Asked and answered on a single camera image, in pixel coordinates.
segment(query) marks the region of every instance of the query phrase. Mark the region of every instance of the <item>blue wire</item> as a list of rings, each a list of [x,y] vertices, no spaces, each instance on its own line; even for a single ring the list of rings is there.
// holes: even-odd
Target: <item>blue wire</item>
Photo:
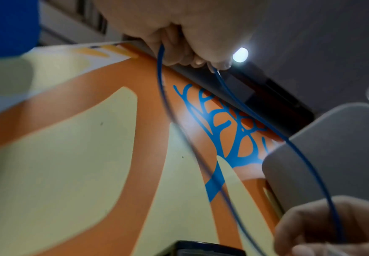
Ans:
[[[207,174],[211,177],[211,179],[213,180],[213,182],[215,183],[215,185],[220,188],[220,192],[222,194],[222,197],[224,198],[225,203],[227,204],[228,208],[230,209],[232,216],[234,217],[236,223],[238,224],[239,228],[241,229],[241,231],[245,234],[246,238],[248,239],[248,241],[252,244],[252,246],[256,249],[256,251],[262,255],[262,256],[266,256],[266,254],[264,253],[264,251],[259,247],[259,245],[255,242],[255,240],[253,240],[252,236],[248,233],[248,231],[246,230],[241,218],[239,217],[235,207],[233,206],[231,200],[229,199],[228,195],[223,191],[222,186],[220,186],[219,182],[216,180],[216,178],[213,176],[213,171],[208,167],[208,165],[206,164],[206,162],[204,161],[204,159],[202,158],[202,156],[200,155],[200,153],[198,152],[198,150],[190,143],[190,141],[188,140],[185,132],[183,131],[182,127],[179,125],[175,115],[173,114],[172,111],[172,107],[169,104],[167,97],[166,97],[166,92],[165,92],[165,88],[163,86],[163,81],[162,81],[162,59],[163,59],[163,54],[165,53],[165,47],[163,45],[161,45],[161,47],[159,48],[159,52],[158,52],[158,60],[157,60],[157,76],[158,76],[158,86],[159,86],[159,91],[160,91],[160,95],[162,97],[163,100],[163,104],[165,106],[166,112],[168,113],[169,118],[172,120],[172,122],[178,127],[180,128],[180,135],[182,136],[183,140],[186,142],[186,144],[191,148],[191,150],[193,151],[197,161],[199,162],[199,164],[201,165],[201,169],[203,169],[205,172],[207,172]]]
[[[219,71],[213,67],[215,76],[217,77],[218,81],[220,82],[220,84],[222,85],[222,87],[224,88],[224,90],[231,96],[231,98],[239,105],[241,106],[244,110],[246,110],[246,113],[252,117],[254,117],[256,120],[258,120],[259,122],[261,122],[262,124],[264,124],[265,126],[267,126],[270,130],[272,130],[275,134],[277,134],[282,140],[284,140],[287,145],[290,146],[290,148],[292,150],[294,150],[294,152],[301,158],[301,160],[305,163],[305,165],[308,167],[308,169],[310,170],[311,174],[314,176],[315,181],[318,183],[322,193],[324,194],[326,201],[328,202],[328,206],[331,212],[331,216],[334,222],[334,226],[335,226],[335,230],[336,230],[336,235],[337,235],[337,239],[340,243],[345,243],[346,242],[346,236],[344,234],[344,230],[343,230],[343,225],[342,222],[340,220],[340,216],[337,213],[336,207],[332,202],[332,198],[331,195],[328,191],[328,189],[326,188],[326,185],[324,183],[324,181],[322,180],[322,178],[320,177],[319,173],[317,172],[317,170],[315,169],[315,167],[311,164],[311,162],[304,156],[304,154],[299,150],[299,148],[292,143],[288,137],[286,137],[284,134],[282,134],[278,129],[276,129],[273,125],[271,125],[269,122],[267,122],[266,120],[264,120],[261,116],[259,116],[256,112],[254,112],[252,109],[250,109],[245,103],[243,103],[242,101],[240,101],[228,88],[228,86],[226,85],[224,79],[222,79],[221,74],[219,73]]]

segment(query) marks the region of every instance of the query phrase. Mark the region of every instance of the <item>human hand holding cable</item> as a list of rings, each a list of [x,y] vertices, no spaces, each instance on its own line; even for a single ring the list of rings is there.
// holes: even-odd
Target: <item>human hand holding cable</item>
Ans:
[[[112,27],[142,38],[155,55],[163,43],[165,65],[201,67],[210,62],[225,70],[232,54],[253,34],[268,0],[94,2]]]
[[[328,250],[349,256],[369,256],[369,201],[333,197],[348,244],[336,243],[334,224],[325,200],[289,210],[275,229],[275,251],[283,256],[325,256]]]

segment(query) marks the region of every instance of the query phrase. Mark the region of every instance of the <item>blue tree painting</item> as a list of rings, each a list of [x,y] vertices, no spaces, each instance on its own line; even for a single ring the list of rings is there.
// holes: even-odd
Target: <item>blue tree painting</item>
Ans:
[[[259,149],[257,147],[256,141],[252,137],[252,133],[257,132],[257,131],[267,131],[267,127],[258,128],[256,124],[256,120],[254,118],[250,116],[241,115],[241,111],[239,109],[230,107],[229,104],[222,101],[221,99],[219,99],[219,103],[222,106],[222,108],[215,109],[215,110],[212,110],[211,112],[208,112],[206,109],[206,102],[214,99],[215,95],[211,94],[209,96],[203,97],[203,94],[206,91],[205,89],[200,89],[198,93],[198,100],[200,101],[200,105],[201,105],[201,111],[200,111],[192,103],[190,103],[187,97],[187,94],[189,92],[189,89],[192,87],[192,84],[186,85],[185,88],[183,89],[183,93],[180,93],[175,85],[173,85],[173,87],[176,93],[182,98],[183,102],[186,105],[187,110],[192,115],[194,120],[201,126],[201,128],[204,130],[204,132],[208,135],[208,137],[211,139],[211,141],[215,145],[218,156],[225,159],[232,168],[245,166],[248,164],[262,164],[262,160],[258,157]],[[231,115],[230,109],[232,109],[235,112],[235,117]],[[202,123],[202,121],[198,118],[196,113],[207,121],[207,123],[210,126],[210,130]],[[224,155],[224,151],[223,151],[221,140],[220,140],[220,134],[225,128],[228,128],[232,122],[230,120],[227,120],[225,123],[215,126],[214,116],[219,113],[228,113],[229,116],[231,116],[232,119],[236,122],[236,126],[237,126],[235,141],[227,156]],[[246,129],[241,123],[243,119],[251,119],[253,121],[253,127],[250,129]],[[248,156],[239,157],[238,156],[239,146],[241,144],[242,139],[246,136],[248,136],[251,139],[251,142],[253,144],[253,151]],[[262,137],[262,143],[267,152],[266,141],[264,137]],[[213,178],[211,178],[206,183],[206,190],[207,190],[207,194],[208,194],[210,202],[214,199],[214,197],[220,191],[224,183],[225,183],[225,180],[222,175],[221,168],[219,167],[219,164],[217,162],[214,173],[213,173]]]

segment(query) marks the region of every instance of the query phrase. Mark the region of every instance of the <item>ceiling light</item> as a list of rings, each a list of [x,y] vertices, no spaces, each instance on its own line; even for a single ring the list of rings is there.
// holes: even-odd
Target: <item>ceiling light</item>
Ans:
[[[248,50],[246,50],[244,47],[241,47],[239,48],[239,50],[236,51],[236,53],[234,53],[232,58],[236,62],[244,62],[248,58],[248,55],[249,55]]]

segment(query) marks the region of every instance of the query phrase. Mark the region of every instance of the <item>mural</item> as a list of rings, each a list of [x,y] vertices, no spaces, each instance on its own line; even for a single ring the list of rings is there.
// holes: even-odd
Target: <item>mural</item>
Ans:
[[[31,76],[14,80],[21,61]],[[176,240],[255,255],[221,188],[274,255],[279,213],[261,163],[278,138],[264,125],[164,67],[217,187],[165,113],[155,59],[131,45],[36,48],[0,72],[0,255],[153,255]]]

